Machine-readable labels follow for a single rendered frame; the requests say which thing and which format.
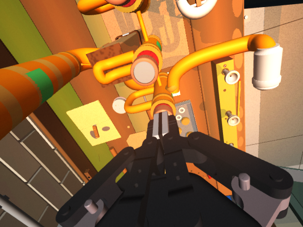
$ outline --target knob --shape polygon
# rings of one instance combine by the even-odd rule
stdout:
[[[233,115],[231,111],[227,111],[225,114],[228,116],[227,123],[229,126],[236,126],[240,123],[240,117]]]
[[[225,75],[224,79],[227,84],[235,84],[240,79],[240,73],[236,70],[223,69],[222,73]]]

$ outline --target beige patterned panel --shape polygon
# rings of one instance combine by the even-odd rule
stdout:
[[[122,13],[116,9],[102,14],[112,41],[140,29],[135,13]],[[173,66],[189,54],[183,17],[174,0],[151,0],[151,6],[142,14],[148,35],[162,41],[163,69]]]

